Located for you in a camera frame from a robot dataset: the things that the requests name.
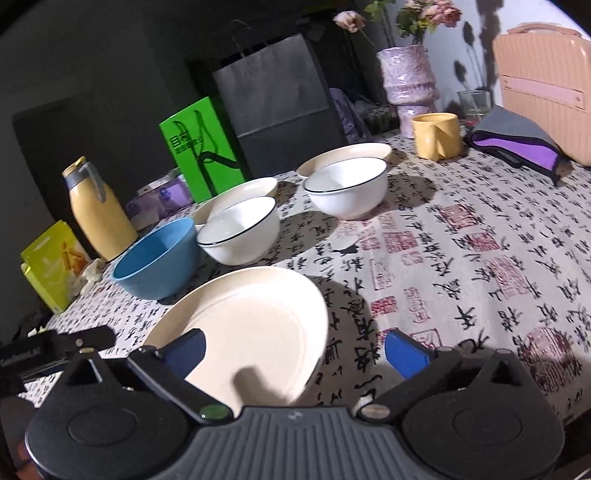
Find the pink suitcase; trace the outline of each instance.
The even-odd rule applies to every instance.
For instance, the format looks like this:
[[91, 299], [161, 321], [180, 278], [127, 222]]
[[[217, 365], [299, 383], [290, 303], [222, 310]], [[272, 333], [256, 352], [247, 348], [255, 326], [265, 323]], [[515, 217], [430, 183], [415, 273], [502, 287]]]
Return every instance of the pink suitcase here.
[[530, 23], [499, 35], [493, 50], [503, 106], [591, 166], [591, 42], [576, 30]]

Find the blue bowl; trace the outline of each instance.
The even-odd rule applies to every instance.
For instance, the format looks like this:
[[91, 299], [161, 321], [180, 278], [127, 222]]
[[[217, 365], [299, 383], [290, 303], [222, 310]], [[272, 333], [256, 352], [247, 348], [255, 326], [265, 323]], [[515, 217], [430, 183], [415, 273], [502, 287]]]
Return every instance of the blue bowl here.
[[189, 281], [199, 257], [195, 224], [181, 218], [150, 232], [127, 250], [112, 278], [136, 297], [160, 300]]

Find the textured vase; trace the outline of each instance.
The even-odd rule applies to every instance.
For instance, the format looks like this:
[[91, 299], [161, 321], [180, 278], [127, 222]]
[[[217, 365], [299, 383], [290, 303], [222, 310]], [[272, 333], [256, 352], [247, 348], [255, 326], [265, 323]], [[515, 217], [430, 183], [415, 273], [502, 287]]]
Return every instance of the textured vase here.
[[378, 52], [378, 60], [388, 102], [397, 107], [400, 131], [405, 137], [414, 138], [413, 117], [434, 112], [434, 102], [439, 98], [425, 47], [386, 48]]

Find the yellow thermos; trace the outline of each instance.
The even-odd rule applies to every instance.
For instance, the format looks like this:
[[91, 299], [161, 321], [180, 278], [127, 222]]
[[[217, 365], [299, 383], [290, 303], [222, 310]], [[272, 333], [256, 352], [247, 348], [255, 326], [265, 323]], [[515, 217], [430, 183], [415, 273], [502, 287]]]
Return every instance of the yellow thermos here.
[[138, 237], [113, 190], [96, 167], [80, 157], [62, 172], [70, 191], [74, 217], [98, 254], [105, 260], [121, 255]]

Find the tablecloth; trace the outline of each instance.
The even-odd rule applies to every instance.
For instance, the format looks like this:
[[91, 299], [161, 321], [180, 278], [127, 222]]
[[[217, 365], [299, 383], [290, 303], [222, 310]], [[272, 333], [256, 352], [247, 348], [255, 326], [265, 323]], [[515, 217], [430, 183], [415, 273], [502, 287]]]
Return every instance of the tablecloth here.
[[[591, 173], [572, 165], [553, 187], [477, 151], [434, 163], [415, 155], [412, 140], [378, 141], [394, 148], [395, 161], [388, 195], [365, 220], [324, 215], [294, 172], [278, 177], [282, 231], [258, 265], [308, 276], [329, 311], [322, 367], [301, 403], [353, 406], [399, 382], [382, 351], [397, 327], [430, 348], [460, 344], [475, 355], [510, 348], [561, 419], [586, 411]], [[178, 295], [145, 301], [111, 282], [111, 269], [49, 324], [60, 332], [110, 325], [117, 343], [104, 357], [139, 347], [176, 301], [232, 270], [204, 255]], [[24, 396], [39, 405], [56, 378], [30, 384]]]

